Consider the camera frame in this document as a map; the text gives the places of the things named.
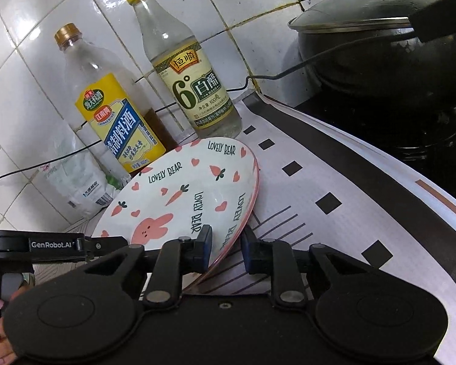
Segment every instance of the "bottle label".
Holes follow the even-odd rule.
[[[234,109],[198,42],[154,62],[154,67],[194,128],[210,127]]]
[[[112,73],[86,87],[76,107],[129,173],[165,154]]]

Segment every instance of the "black square pattern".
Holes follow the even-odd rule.
[[[250,134],[254,130],[255,130],[255,128],[253,126],[249,126],[243,132],[244,132],[244,134]]]
[[[297,173],[302,166],[296,161],[290,162],[287,166],[283,167],[282,170],[290,177],[291,175]]]
[[[393,257],[392,253],[380,242],[375,241],[365,251],[361,253],[367,262],[374,268],[380,269],[390,258]]]
[[[317,207],[319,207],[325,214],[329,214],[334,209],[341,206],[341,202],[334,196],[331,192],[324,195],[321,199],[317,202]]]
[[[267,139],[267,140],[265,140],[265,141],[262,141],[262,142],[259,144],[259,147],[265,151],[267,148],[270,148],[270,147],[273,146],[274,144],[275,144],[275,142],[273,142],[271,139]]]

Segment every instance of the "white plate with pink pattern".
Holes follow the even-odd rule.
[[[180,236],[196,238],[209,224],[212,269],[247,223],[258,187],[258,163],[246,145],[225,137],[195,140],[135,176],[107,208],[93,236],[123,236],[130,244],[156,250]]]

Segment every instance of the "black cable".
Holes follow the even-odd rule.
[[[249,81],[252,79],[252,80],[279,80],[283,77],[285,77],[286,75],[289,75],[305,66],[307,66],[308,64],[312,63],[312,62],[315,62],[319,59],[322,59],[323,57],[326,57],[328,55],[331,55],[332,53],[335,53],[335,52],[339,52],[341,50],[345,50],[349,47],[354,47],[356,45],[360,45],[360,44],[363,44],[363,43],[372,43],[372,42],[379,42],[379,41],[389,41],[389,42],[397,42],[397,41],[405,41],[405,40],[409,40],[410,38],[415,38],[416,35],[414,33],[414,31],[411,31],[409,33],[404,33],[404,34],[390,34],[390,35],[381,35],[381,36],[376,36],[376,37],[367,37],[367,38],[360,38],[359,40],[355,40],[355,41],[350,41],[348,43],[343,43],[341,45],[338,45],[336,47],[332,47],[328,50],[325,50],[323,52],[320,52],[320,53],[317,53],[316,55],[314,56],[311,56],[309,59],[307,60],[304,60],[303,62],[291,67],[291,68],[288,68],[287,70],[277,74],[277,75],[248,75],[245,79],[245,85],[242,86],[242,87],[239,87],[239,88],[234,88],[234,89],[227,89],[226,91],[227,92],[236,92],[236,91],[240,91],[240,90],[245,90],[247,87],[248,87],[248,83]],[[162,108],[159,108],[158,110],[155,110],[155,112],[159,112],[159,111],[162,111],[162,110],[165,110],[166,108],[169,108],[169,107],[172,107],[172,106],[175,106],[177,103],[171,103],[171,104],[168,104],[167,106],[164,106]],[[57,162],[57,161],[60,161],[61,159],[65,159],[65,158],[69,158],[70,156],[73,156],[73,155],[76,155],[76,154],[79,154],[79,152],[83,152],[83,151],[86,151],[88,148],[96,145],[96,144],[99,144],[100,142],[102,142],[102,140],[98,140],[96,142],[94,142],[93,144],[90,144],[90,145],[87,145],[86,147],[84,148],[81,148],[77,151],[74,151],[74,152],[71,152],[70,154],[67,154],[67,155],[64,155],[64,156],[61,156],[59,158],[56,158],[56,159],[53,159],[51,161],[48,161],[48,162],[43,162],[43,163],[39,163],[35,166],[31,166],[31,167],[27,167],[25,169],[20,169],[20,170],[16,170],[16,171],[12,171],[10,173],[7,173],[7,174],[4,174],[2,176],[0,176],[0,179],[3,179],[5,177],[8,177],[8,176],[11,176],[12,174],[16,174],[16,173],[22,173],[24,171],[27,171],[27,170],[31,170],[31,169],[36,169],[40,166],[43,166],[45,164],[48,164],[48,163],[54,163],[54,162]]]

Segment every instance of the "plastic bottle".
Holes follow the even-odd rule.
[[[156,0],[127,0],[135,10],[147,58],[201,138],[236,137],[241,118],[193,32]]]
[[[72,23],[54,37],[77,99],[65,117],[73,130],[88,121],[131,176],[177,146],[149,102],[139,100],[131,73],[112,52],[84,41]]]

